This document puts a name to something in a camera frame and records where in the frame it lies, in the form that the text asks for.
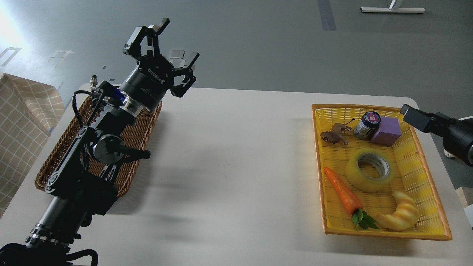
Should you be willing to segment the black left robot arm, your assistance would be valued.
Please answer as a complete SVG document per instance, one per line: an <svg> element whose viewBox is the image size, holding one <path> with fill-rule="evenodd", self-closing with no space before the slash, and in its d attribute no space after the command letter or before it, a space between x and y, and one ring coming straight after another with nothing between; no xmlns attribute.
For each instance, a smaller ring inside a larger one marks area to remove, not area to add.
<svg viewBox="0 0 473 266"><path fill-rule="evenodd" d="M154 111L167 92L181 98L196 81L193 65L199 54L174 67L160 53L159 36L170 23L137 27L123 53L137 62L127 79L115 86L90 79L90 90L75 94L91 97L92 113L83 122L76 95L72 108L79 130L49 176L45 191L53 196L25 244L9 243L1 249L2 266L71 266L85 256L98 265L98 253L85 249L70 253L70 245L81 239L80 227L90 225L93 215L105 215L118 198L115 182L122 165L149 159L150 151L125 144L121 135L135 124L142 110Z"/></svg>

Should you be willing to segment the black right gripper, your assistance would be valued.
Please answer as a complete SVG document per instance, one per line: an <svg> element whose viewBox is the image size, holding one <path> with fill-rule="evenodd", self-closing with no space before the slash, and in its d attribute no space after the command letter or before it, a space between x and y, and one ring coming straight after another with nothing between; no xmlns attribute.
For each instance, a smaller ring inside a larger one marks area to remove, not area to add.
<svg viewBox="0 0 473 266"><path fill-rule="evenodd" d="M403 120L424 133L434 133L443 139L444 151L472 166L473 119L463 120L442 113L426 113L408 104L400 110Z"/></svg>

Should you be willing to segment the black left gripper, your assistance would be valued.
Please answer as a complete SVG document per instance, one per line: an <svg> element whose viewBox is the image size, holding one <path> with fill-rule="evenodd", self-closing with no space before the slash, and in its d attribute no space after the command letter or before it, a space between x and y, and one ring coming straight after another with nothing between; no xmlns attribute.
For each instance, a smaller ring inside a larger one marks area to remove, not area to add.
<svg viewBox="0 0 473 266"><path fill-rule="evenodd" d="M148 111L156 109L167 90L173 96L182 98L196 82L194 75L198 52L171 52L169 61L160 54L159 36L169 25L164 18L157 25L136 27L123 47L123 53L137 62L136 67L120 85L120 90ZM146 40L149 50L142 53L142 43ZM180 84L174 78L183 77Z"/></svg>

